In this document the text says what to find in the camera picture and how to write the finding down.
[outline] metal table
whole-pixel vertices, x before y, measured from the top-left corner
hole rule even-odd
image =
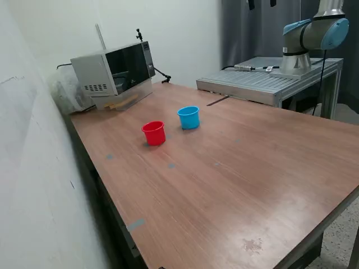
[[[311,59],[312,63],[319,60],[320,58]],[[281,62],[281,57],[256,57],[240,64],[262,67],[279,66]],[[320,81],[322,65],[322,62],[314,64],[313,69],[301,80],[273,77],[267,72],[227,69],[198,79],[197,88],[281,108],[282,101]],[[323,118],[334,118],[342,66],[343,59],[325,60],[321,109]]]

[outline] plastic bag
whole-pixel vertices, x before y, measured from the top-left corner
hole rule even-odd
[[[81,90],[72,66],[59,67],[50,80],[52,98],[62,113],[80,112],[94,105]]]

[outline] wooden table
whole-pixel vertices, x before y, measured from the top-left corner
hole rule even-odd
[[[220,98],[155,84],[125,112],[72,117],[149,268],[288,268],[358,196],[358,126],[234,98],[207,106]],[[196,130],[180,127],[187,105],[200,107]],[[152,120],[165,123],[158,147],[141,131]]]

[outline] plastic cup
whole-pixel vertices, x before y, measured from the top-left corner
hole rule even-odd
[[[145,133],[148,145],[158,146],[166,141],[166,135],[163,127],[164,123],[160,121],[149,122],[142,127],[142,131]]]
[[[182,129],[195,129],[200,125],[198,106],[186,106],[177,111]]]

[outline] red cup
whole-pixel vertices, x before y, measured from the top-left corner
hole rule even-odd
[[[160,121],[149,122],[142,127],[142,131],[145,133],[148,145],[158,146],[166,141],[166,135],[163,127],[164,123]]]

